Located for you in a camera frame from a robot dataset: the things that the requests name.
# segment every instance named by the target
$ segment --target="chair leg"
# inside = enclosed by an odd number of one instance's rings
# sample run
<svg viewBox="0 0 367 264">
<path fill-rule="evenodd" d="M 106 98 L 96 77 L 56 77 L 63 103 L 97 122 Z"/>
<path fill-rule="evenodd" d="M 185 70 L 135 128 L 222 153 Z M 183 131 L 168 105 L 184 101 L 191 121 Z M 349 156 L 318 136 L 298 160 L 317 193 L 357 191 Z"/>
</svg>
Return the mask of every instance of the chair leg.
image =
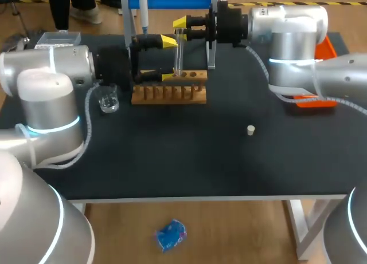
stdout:
<svg viewBox="0 0 367 264">
<path fill-rule="evenodd" d="M 20 22 L 21 22 L 21 25 L 22 25 L 22 28 L 26 34 L 26 36 L 29 38 L 29 32 L 28 32 L 28 29 L 26 28 L 25 24 L 24 24 L 24 20 L 23 20 L 23 17 L 21 15 L 21 13 L 19 12 L 19 10 L 17 9 L 16 5 L 14 2 L 11 3 L 11 9 L 13 11 L 13 16 L 18 16 Z"/>
</svg>

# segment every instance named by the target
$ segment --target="small glass cup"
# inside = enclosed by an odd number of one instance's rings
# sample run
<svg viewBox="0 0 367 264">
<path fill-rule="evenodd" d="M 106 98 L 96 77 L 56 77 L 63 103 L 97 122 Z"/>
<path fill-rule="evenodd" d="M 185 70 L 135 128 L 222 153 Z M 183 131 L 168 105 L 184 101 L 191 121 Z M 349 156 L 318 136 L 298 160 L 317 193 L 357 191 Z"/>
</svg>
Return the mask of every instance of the small glass cup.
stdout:
<svg viewBox="0 0 367 264">
<path fill-rule="evenodd" d="M 99 86 L 95 89 L 95 95 L 104 113 L 112 113 L 119 109 L 120 103 L 117 97 L 116 84 Z"/>
</svg>

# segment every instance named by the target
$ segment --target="black table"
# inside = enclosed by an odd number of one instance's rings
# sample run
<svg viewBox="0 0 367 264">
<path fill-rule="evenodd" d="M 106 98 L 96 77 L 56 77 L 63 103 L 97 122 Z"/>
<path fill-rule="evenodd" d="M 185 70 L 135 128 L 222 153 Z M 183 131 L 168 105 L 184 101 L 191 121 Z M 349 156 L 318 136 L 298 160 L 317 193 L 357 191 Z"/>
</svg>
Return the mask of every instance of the black table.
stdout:
<svg viewBox="0 0 367 264">
<path fill-rule="evenodd" d="M 330 38 L 339 54 L 348 52 L 339 34 Z M 82 44 L 94 51 L 124 39 L 83 35 Z M 252 47 L 268 60 L 266 46 Z M 173 66 L 173 57 L 172 50 L 149 50 L 140 63 L 147 70 Z M 184 69 L 205 67 L 205 42 L 187 43 Z M 82 159 L 67 170 L 36 172 L 67 199 L 89 202 L 342 195 L 365 178 L 362 114 L 341 105 L 310 110 L 281 102 L 243 48 L 217 45 L 216 70 L 208 76 L 206 105 L 131 106 L 122 96 L 120 109 L 102 116 L 93 102 L 93 136 Z M 81 113 L 84 95 L 77 91 Z M 19 122 L 25 123 L 20 103 L 8 97 L 0 127 Z"/>
</svg>

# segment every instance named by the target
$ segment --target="orange tray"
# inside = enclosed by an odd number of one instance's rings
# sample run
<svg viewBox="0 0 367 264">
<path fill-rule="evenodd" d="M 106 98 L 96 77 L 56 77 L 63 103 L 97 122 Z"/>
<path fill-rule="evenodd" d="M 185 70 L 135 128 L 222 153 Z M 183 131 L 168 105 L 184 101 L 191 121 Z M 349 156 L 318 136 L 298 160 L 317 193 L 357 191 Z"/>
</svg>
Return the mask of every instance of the orange tray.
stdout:
<svg viewBox="0 0 367 264">
<path fill-rule="evenodd" d="M 333 45 L 330 42 L 328 36 L 326 36 L 325 40 L 316 47 L 315 59 L 317 60 L 327 60 L 331 58 L 337 57 L 337 53 L 335 52 Z M 311 98 L 314 96 L 294 96 L 294 99 L 305 99 Z M 315 101 L 315 102 L 306 102 L 306 103 L 296 103 L 300 108 L 332 108 L 336 106 L 338 103 L 332 101 Z"/>
</svg>

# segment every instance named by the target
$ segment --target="glass test tube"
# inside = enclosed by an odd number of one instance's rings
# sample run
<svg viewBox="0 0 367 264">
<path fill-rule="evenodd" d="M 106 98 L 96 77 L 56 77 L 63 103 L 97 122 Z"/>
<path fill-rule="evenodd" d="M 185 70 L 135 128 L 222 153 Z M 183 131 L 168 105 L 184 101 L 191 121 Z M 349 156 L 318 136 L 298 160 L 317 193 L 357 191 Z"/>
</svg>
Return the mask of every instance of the glass test tube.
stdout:
<svg viewBox="0 0 367 264">
<path fill-rule="evenodd" d="M 174 74 L 180 76 L 182 74 L 182 67 L 184 65 L 184 29 L 176 28 L 177 47 L 174 53 Z"/>
</svg>

